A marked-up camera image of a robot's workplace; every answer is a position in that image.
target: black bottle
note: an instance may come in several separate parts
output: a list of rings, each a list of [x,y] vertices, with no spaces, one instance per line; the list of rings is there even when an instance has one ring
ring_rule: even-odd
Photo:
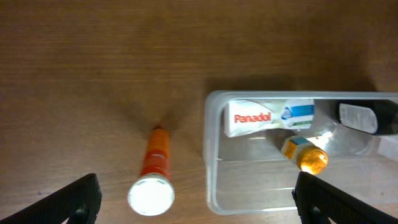
[[[398,134],[398,104],[391,100],[340,100],[337,120],[369,134]]]

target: plastic container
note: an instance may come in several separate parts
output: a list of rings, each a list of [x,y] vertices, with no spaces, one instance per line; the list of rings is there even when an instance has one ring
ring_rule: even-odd
[[[223,108],[230,100],[312,98],[312,128],[273,129],[229,138]],[[385,210],[398,205],[398,137],[372,136],[338,123],[338,99],[388,99],[397,93],[313,91],[215,91],[206,100],[204,158],[209,208],[220,215],[297,209],[292,199],[300,170],[282,156],[276,142],[294,134],[307,138],[329,157],[317,177]]]

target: white label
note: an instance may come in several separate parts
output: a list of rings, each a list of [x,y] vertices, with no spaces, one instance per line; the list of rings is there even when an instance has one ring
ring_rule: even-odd
[[[340,103],[342,125],[373,134],[377,131],[377,118],[371,108]]]

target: small bottle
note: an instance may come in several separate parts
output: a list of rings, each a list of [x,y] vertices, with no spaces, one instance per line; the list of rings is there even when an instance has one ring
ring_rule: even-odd
[[[319,147],[301,136],[293,136],[285,140],[281,153],[297,167],[313,175],[317,175],[328,165],[328,155]]]
[[[398,134],[398,105],[391,100],[340,100],[337,119],[369,134]]]
[[[155,128],[148,140],[140,178],[127,195],[130,207],[146,216],[166,212],[174,201],[169,179],[169,134],[162,128]]]

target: wooden table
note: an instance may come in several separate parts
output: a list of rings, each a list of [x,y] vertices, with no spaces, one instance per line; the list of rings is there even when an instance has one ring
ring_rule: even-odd
[[[0,2],[0,219],[95,172],[97,223],[298,223],[206,206],[213,90],[397,91],[396,0]],[[126,195],[150,129],[171,133],[173,207]]]

